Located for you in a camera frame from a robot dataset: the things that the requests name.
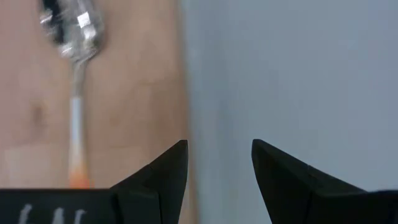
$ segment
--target metal spoon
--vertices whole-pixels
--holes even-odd
[[[69,183],[73,188],[88,188],[83,84],[89,59],[100,51],[104,24],[91,0],[42,0],[40,23],[61,56],[72,62]]]

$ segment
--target spoon handle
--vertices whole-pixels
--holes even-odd
[[[86,61],[74,64],[72,95],[70,97],[69,185],[71,188],[90,187],[84,133],[83,81]]]

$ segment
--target light blue wall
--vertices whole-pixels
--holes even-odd
[[[201,224],[270,223],[253,138],[367,190],[398,188],[398,1],[182,8]]]

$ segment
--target wooden surface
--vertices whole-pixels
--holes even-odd
[[[38,2],[0,2],[0,187],[66,187],[72,72],[39,26]],[[188,138],[176,0],[96,2],[106,45],[88,66],[95,187],[110,187]],[[189,192],[181,223],[193,223]]]

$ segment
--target black object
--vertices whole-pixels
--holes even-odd
[[[42,0],[42,6],[44,11],[50,11],[52,18],[49,26],[53,27],[53,41],[57,44],[65,44],[65,21],[62,18],[62,10],[58,0]]]
[[[367,192],[258,139],[252,161],[273,224],[398,223],[398,191]]]
[[[0,223],[177,224],[187,171],[184,140],[110,189],[2,189]]]

